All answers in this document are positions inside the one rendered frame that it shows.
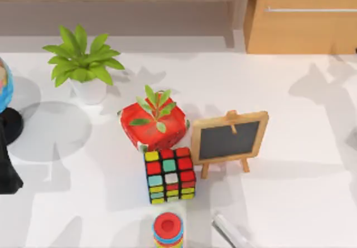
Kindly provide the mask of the green plant in white pot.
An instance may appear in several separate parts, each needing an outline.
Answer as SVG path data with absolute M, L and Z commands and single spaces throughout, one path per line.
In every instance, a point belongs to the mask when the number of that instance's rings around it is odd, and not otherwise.
M 116 59 L 120 52 L 107 44 L 107 33 L 95 36 L 88 43 L 88 35 L 82 25 L 77 25 L 73 31 L 60 25 L 59 32 L 61 44 L 42 48 L 54 54 L 48 64 L 53 66 L 51 80 L 55 87 L 69 81 L 75 95 L 85 104 L 101 103 L 107 95 L 107 87 L 113 85 L 108 69 L 125 69 Z

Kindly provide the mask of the white and grey flat object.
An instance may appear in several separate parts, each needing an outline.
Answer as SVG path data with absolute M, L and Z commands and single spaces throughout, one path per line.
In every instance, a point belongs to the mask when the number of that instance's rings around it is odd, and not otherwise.
M 257 248 L 220 213 L 213 215 L 212 226 L 231 244 L 232 248 Z

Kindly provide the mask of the stack of coloured rings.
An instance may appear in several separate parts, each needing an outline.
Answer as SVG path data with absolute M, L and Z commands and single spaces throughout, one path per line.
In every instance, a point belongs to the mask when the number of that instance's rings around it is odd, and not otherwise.
M 183 248 L 184 224 L 173 212 L 158 215 L 152 225 L 156 248 Z

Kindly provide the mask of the wooden cupboard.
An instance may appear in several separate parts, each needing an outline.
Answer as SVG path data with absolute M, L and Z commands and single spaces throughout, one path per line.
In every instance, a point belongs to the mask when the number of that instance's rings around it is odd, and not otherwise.
M 248 0 L 249 54 L 357 54 L 357 13 L 272 13 L 272 8 L 357 8 L 357 0 Z

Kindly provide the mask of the wooden framed blackboard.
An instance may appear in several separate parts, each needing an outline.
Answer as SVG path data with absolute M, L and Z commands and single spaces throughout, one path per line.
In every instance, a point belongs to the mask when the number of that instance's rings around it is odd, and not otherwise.
M 230 110 L 224 116 L 198 119 L 192 123 L 191 158 L 201 165 L 201 178 L 208 177 L 209 166 L 227 161 L 242 162 L 250 172 L 248 159 L 258 155 L 268 124 L 267 111 L 238 114 Z

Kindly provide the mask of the open wooden shelves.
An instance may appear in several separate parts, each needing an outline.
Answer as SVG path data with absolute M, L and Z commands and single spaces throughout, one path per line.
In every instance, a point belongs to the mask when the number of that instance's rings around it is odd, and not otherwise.
M 59 26 L 83 25 L 89 35 L 221 37 L 242 26 L 247 0 L 0 0 L 0 36 L 50 37 Z

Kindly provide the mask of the red pot with small plant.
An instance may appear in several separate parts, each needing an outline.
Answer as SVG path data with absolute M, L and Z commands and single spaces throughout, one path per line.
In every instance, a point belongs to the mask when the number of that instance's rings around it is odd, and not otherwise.
M 129 140 L 140 152 L 169 149 L 187 133 L 190 121 L 171 98 L 171 90 L 153 91 L 145 86 L 146 97 L 117 112 Z

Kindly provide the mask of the blue globe on black base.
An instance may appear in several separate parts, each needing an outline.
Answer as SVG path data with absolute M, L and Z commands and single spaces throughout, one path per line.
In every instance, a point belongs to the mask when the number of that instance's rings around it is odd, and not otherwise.
M 9 66 L 0 57 L 0 125 L 3 127 L 6 144 L 12 144 L 22 133 L 22 115 L 9 107 L 13 98 L 14 82 Z

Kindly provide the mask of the colourful puzzle cube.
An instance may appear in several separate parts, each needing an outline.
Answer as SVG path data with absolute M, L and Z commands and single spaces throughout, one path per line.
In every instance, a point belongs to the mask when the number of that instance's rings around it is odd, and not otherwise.
M 144 165 L 151 204 L 195 197 L 196 175 L 188 147 L 146 152 Z

